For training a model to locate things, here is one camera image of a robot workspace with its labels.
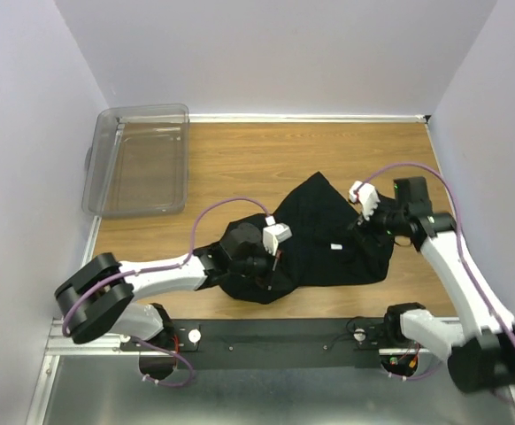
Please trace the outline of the black t shirt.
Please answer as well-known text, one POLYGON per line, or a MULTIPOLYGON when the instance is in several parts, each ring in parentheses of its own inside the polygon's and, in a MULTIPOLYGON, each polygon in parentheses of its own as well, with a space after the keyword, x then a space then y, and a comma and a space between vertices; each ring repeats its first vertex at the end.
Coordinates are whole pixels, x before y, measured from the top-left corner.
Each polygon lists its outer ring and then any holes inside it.
MULTIPOLYGON (((346 227, 356 219, 354 210, 322 173, 315 173, 294 188, 279 204, 273 217, 287 224, 292 237, 281 243, 281 261, 270 290, 224 291, 229 297, 262 305, 287 296, 301 287, 354 286, 387 278, 394 240, 384 233, 378 241, 347 237, 346 227)), ((265 227, 265 215, 247 221, 265 227)))

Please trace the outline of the clear plastic storage bin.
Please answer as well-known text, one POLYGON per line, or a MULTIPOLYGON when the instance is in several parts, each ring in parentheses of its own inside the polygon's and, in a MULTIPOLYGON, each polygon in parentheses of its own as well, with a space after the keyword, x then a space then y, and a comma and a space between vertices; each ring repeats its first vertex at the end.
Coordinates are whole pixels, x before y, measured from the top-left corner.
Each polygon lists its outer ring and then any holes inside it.
POLYGON ((188 197, 189 124, 184 104, 100 112, 82 210, 104 219, 180 213, 188 197))

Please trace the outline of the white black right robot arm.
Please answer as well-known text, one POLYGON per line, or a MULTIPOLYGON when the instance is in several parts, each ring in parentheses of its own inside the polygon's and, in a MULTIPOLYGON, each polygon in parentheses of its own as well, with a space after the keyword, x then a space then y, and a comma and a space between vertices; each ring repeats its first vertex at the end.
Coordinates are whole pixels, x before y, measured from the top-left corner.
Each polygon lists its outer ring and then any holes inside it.
POLYGON ((438 276, 458 323, 434 317, 418 303, 393 305, 384 316, 388 338, 413 341, 444 362, 463 393, 515 385, 515 317, 473 262, 455 218, 434 212, 423 177, 396 179, 386 208, 377 189, 354 182, 350 202, 361 206, 356 227, 372 236, 408 238, 438 276))

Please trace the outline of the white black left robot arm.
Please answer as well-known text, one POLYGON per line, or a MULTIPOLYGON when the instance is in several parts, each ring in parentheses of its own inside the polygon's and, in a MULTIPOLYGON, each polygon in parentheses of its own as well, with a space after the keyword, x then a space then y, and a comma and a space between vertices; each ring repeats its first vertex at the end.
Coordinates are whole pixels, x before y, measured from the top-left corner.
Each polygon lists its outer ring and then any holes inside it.
POLYGON ((139 300, 213 287, 232 293, 270 290, 280 268, 281 243, 291 236, 287 225, 268 216, 264 228, 233 223, 216 243, 174 259, 129 262, 102 253, 56 289, 62 332, 75 344, 109 332, 154 340, 171 321, 163 307, 141 306, 139 300))

